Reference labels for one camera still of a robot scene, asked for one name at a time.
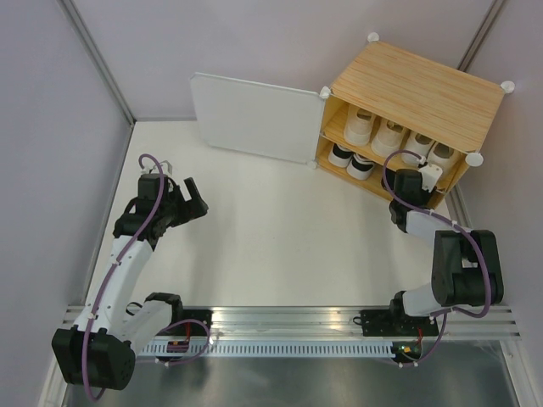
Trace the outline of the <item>white leather sneaker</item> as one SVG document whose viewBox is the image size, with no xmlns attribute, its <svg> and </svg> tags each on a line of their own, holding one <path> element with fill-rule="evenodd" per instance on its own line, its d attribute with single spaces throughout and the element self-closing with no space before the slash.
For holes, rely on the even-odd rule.
<svg viewBox="0 0 543 407">
<path fill-rule="evenodd" d="M 433 145 L 434 141 L 431 138 L 415 131 L 411 131 L 410 136 L 406 140 L 404 149 L 416 153 L 421 157 L 427 157 Z M 418 159 L 415 156 L 409 153 L 402 153 L 400 156 L 405 164 L 410 166 L 418 166 Z"/>
<path fill-rule="evenodd" d="M 460 153 L 440 142 L 435 143 L 430 149 L 427 161 L 430 164 L 438 165 L 443 171 L 449 170 L 459 160 Z"/>
</svg>

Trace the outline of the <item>black and white sneaker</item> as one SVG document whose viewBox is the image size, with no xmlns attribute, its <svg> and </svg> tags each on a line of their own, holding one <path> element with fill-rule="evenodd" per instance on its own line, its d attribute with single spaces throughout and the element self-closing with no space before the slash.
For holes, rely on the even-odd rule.
<svg viewBox="0 0 543 407">
<path fill-rule="evenodd" d="M 346 167 L 346 172 L 349 176 L 358 181 L 365 181 L 370 177 L 374 168 L 375 163 L 372 160 L 367 159 L 358 153 L 354 153 Z"/>
</svg>

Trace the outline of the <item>beige lace sneaker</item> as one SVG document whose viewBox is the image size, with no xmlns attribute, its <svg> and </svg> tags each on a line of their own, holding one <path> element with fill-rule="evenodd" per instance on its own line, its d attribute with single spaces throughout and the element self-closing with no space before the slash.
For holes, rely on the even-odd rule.
<svg viewBox="0 0 543 407">
<path fill-rule="evenodd" d="M 376 115 L 368 110 L 350 104 L 344 127 L 347 143 L 362 147 L 369 143 Z"/>
</svg>

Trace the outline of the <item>white translucent cabinet door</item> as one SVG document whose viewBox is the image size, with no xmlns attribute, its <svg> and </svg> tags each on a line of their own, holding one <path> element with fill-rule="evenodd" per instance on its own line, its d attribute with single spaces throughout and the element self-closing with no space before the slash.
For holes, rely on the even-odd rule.
<svg viewBox="0 0 543 407">
<path fill-rule="evenodd" d="M 315 159 L 329 87 L 311 92 L 195 73 L 190 88 L 200 136 L 211 147 L 300 164 Z"/>
</svg>

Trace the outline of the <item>black canvas sneaker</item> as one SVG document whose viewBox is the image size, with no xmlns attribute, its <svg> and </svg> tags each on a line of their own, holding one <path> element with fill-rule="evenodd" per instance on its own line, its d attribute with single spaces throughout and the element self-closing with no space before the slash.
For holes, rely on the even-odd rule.
<svg viewBox="0 0 543 407">
<path fill-rule="evenodd" d="M 381 176 L 380 184 L 383 190 L 387 191 L 386 185 L 389 185 L 390 189 L 394 189 L 395 184 L 395 172 L 387 169 L 384 176 Z"/>
</svg>

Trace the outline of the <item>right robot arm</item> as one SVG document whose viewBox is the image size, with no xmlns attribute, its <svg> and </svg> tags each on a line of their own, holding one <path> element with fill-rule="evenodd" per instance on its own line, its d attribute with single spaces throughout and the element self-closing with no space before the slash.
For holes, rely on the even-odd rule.
<svg viewBox="0 0 543 407">
<path fill-rule="evenodd" d="M 495 234 L 465 229 L 428 207 L 419 170 L 385 170 L 382 187 L 392 192 L 391 221 L 405 234 L 420 237 L 433 249 L 430 281 L 398 292 L 389 304 L 389 329 L 406 335 L 431 317 L 455 310 L 482 318 L 505 294 Z"/>
</svg>

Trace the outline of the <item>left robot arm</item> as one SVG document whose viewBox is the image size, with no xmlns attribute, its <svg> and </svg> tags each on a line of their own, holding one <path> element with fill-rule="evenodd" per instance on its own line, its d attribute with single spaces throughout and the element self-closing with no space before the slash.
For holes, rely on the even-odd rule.
<svg viewBox="0 0 543 407">
<path fill-rule="evenodd" d="M 92 388 L 122 390 L 132 378 L 137 356 L 158 334 L 205 335 L 209 329 L 184 312 L 173 293 L 151 293 L 133 315 L 127 307 L 136 282 L 170 228 L 207 214 L 193 179 L 184 181 L 189 192 L 157 173 L 140 176 L 137 196 L 115 222 L 109 262 L 99 285 L 70 328 L 53 335 L 52 349 L 64 381 Z"/>
</svg>

